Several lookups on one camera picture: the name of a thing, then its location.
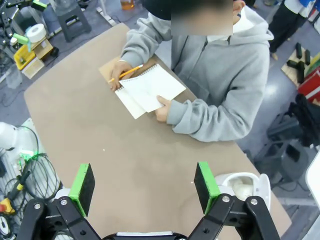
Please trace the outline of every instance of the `table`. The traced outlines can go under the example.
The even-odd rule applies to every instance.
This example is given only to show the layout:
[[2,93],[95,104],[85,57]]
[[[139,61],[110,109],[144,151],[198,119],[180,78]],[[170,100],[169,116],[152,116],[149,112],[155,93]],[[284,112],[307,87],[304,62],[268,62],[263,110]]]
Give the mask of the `table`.
[[[154,113],[132,118],[99,73],[120,54],[128,30],[118,24],[64,58],[26,90],[26,104],[66,187],[80,163],[91,163],[95,190],[88,221],[101,237],[158,231],[189,235],[203,216],[193,184],[198,161],[207,161],[214,175],[258,172],[234,142],[204,143],[175,134]],[[177,100],[194,98],[187,89]],[[282,235],[291,221],[274,195],[271,215]],[[219,239],[239,236],[224,227]]]

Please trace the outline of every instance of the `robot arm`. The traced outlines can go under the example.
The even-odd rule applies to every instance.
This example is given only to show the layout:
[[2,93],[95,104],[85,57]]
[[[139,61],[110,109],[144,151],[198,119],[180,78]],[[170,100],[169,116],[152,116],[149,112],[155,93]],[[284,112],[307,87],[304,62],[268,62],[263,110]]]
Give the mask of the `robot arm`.
[[46,4],[36,0],[8,0],[7,3],[4,2],[3,5],[0,6],[0,28],[3,28],[4,32],[4,36],[0,36],[0,46],[2,46],[2,48],[10,44],[10,39],[14,36],[10,26],[12,19],[7,16],[6,10],[13,7],[22,9],[29,6],[41,12],[47,8]]

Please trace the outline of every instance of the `black pants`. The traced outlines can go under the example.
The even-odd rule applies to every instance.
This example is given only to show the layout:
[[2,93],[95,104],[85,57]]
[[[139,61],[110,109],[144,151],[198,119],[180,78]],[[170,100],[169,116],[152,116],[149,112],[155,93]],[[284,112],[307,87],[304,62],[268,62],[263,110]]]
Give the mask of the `black pants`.
[[274,40],[270,41],[270,52],[275,53],[298,28],[302,27],[306,20],[306,17],[295,14],[282,3],[269,25],[269,30],[274,35]]

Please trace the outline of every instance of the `white tape roll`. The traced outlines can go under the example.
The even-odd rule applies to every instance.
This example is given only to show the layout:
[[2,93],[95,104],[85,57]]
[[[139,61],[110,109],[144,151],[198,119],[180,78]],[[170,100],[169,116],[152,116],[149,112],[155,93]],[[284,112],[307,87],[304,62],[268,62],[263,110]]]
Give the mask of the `white tape roll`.
[[26,37],[31,43],[37,43],[46,36],[45,26],[41,23],[36,24],[26,32]]

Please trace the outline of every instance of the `red box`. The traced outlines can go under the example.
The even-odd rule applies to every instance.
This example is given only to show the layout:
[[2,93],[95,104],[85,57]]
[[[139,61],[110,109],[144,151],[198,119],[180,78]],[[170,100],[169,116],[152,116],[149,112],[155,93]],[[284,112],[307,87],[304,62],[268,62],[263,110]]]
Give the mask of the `red box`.
[[320,66],[305,77],[305,81],[299,86],[298,92],[303,94],[311,103],[315,99],[320,101]]

